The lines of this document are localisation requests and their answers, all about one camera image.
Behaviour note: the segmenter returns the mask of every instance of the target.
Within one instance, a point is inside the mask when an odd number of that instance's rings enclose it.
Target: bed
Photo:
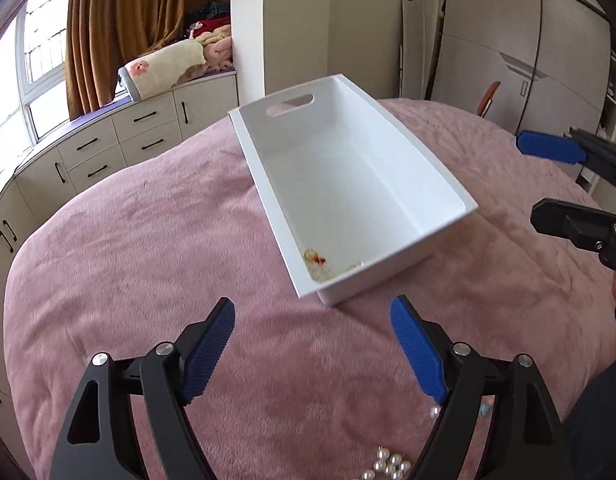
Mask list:
[[[220,479],[359,478],[377,446],[416,460],[433,421],[390,328],[390,300],[482,355],[537,361],[564,417],[616,358],[611,273],[591,253],[537,235],[544,196],[594,205],[552,162],[432,102],[382,104],[468,189],[480,209],[437,253],[340,304],[298,300],[225,118],[91,187],[33,234],[10,271],[5,356],[39,480],[88,360],[145,354],[204,319],[221,296],[236,328],[205,394],[186,409]],[[151,479],[162,479],[146,413],[133,404]],[[462,478],[472,478],[480,420]]]

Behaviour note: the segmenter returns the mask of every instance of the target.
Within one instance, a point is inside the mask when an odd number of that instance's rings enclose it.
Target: silver bolt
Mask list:
[[[530,355],[521,354],[517,358],[517,361],[519,361],[519,364],[524,368],[530,368],[533,365],[533,358],[531,358]]]
[[[457,355],[468,355],[470,353],[470,347],[466,343],[455,343],[453,346],[453,352]]]
[[[101,366],[108,360],[108,356],[106,354],[97,354],[92,358],[92,364],[95,366]]]
[[[161,343],[160,345],[157,345],[155,351],[157,352],[157,355],[168,355],[174,350],[174,348],[175,347],[172,343]]]

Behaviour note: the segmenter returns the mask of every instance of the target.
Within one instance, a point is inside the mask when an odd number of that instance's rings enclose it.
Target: pink plush bedspread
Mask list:
[[[482,355],[531,354],[567,414],[616,358],[611,273],[594,254],[537,235],[529,214],[544,196],[592,200],[488,121],[430,102],[383,104],[480,209],[429,260],[338,308],[296,298],[228,118],[91,187],[30,237],[8,277],[4,332],[40,480],[89,358],[143,355],[221,296],[236,305],[236,329],[186,409],[220,479],[359,478],[379,445],[417,458],[432,401],[390,328],[390,300],[402,293]],[[145,410],[134,406],[151,478],[163,478]],[[480,421],[463,478],[486,429]]]

